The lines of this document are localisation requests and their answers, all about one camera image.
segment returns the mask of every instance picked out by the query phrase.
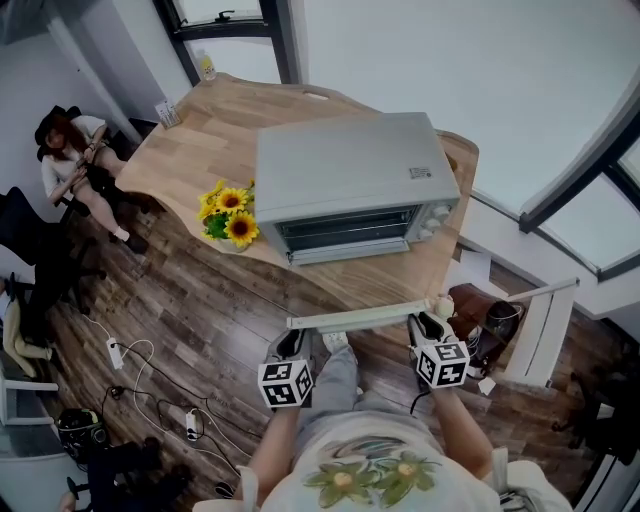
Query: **oven control knob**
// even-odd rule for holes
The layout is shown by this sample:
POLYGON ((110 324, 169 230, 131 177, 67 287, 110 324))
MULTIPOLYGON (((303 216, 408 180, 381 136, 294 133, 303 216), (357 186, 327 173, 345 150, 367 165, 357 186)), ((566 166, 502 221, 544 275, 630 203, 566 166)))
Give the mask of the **oven control knob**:
POLYGON ((442 223, 438 219, 429 219, 424 223, 424 227, 431 231, 435 231, 440 226, 442 226, 442 223))
POLYGON ((436 219, 444 220, 449 216, 450 211, 451 211, 450 206, 438 206, 433 209, 433 216, 436 219))
POLYGON ((433 236, 433 231, 431 231, 430 229, 421 229, 418 232, 418 239, 419 240, 428 240, 432 236, 433 236))

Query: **wooden table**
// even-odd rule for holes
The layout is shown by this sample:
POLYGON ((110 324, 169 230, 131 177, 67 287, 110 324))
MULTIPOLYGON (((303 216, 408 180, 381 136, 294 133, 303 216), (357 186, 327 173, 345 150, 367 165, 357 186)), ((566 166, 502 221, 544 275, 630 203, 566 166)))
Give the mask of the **wooden table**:
MULTIPOLYGON (((129 160, 117 180, 120 189, 157 199, 175 213, 193 236, 201 237, 196 217, 198 196, 223 178, 245 187, 254 177, 256 135, 260 128, 376 111, 335 91, 303 85, 272 85, 219 73, 198 84, 178 105, 180 125, 158 125, 129 160)), ((439 132, 460 187, 461 199, 446 225, 411 251, 291 267, 316 283, 348 309, 397 304, 436 296, 442 287, 471 194, 478 160, 472 142, 439 132)), ((287 267, 288 263, 260 237, 243 257, 287 267)))

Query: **floral print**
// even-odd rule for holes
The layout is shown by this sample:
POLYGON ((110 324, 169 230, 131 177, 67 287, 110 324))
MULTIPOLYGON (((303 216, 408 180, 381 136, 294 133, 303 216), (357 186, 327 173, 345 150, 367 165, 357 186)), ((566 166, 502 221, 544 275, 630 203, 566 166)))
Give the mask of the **floral print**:
POLYGON ((372 505, 375 496, 381 507, 389 508, 414 487, 429 491, 435 485, 429 474, 434 465, 439 464, 403 451, 398 458, 379 459, 373 463, 321 464, 320 472, 307 476, 304 485, 322 488, 318 498, 322 508, 330 508, 343 498, 372 505))
POLYGON ((320 472, 309 475, 305 480, 307 487, 322 487, 318 504, 329 508, 343 498, 357 503, 371 505, 371 497, 366 487, 379 478, 377 471, 370 471, 369 464, 320 464, 320 472))

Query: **small bottle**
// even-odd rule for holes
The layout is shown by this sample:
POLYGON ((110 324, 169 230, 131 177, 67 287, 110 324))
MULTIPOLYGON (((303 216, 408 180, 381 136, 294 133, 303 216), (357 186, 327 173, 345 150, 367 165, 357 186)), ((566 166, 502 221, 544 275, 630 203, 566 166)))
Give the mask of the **small bottle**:
POLYGON ((204 50, 198 52, 198 60, 200 61, 200 71, 205 80, 213 80, 216 77, 216 69, 213 67, 213 61, 204 50))

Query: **white sneaker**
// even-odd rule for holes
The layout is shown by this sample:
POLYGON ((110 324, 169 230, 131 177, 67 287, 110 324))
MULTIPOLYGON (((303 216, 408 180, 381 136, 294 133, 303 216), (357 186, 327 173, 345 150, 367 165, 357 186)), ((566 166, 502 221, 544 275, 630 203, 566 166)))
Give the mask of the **white sneaker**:
POLYGON ((347 333, 345 332, 332 332, 330 334, 323 334, 322 341, 324 342, 324 346, 327 347, 327 350, 331 354, 336 353, 342 347, 349 344, 347 333))

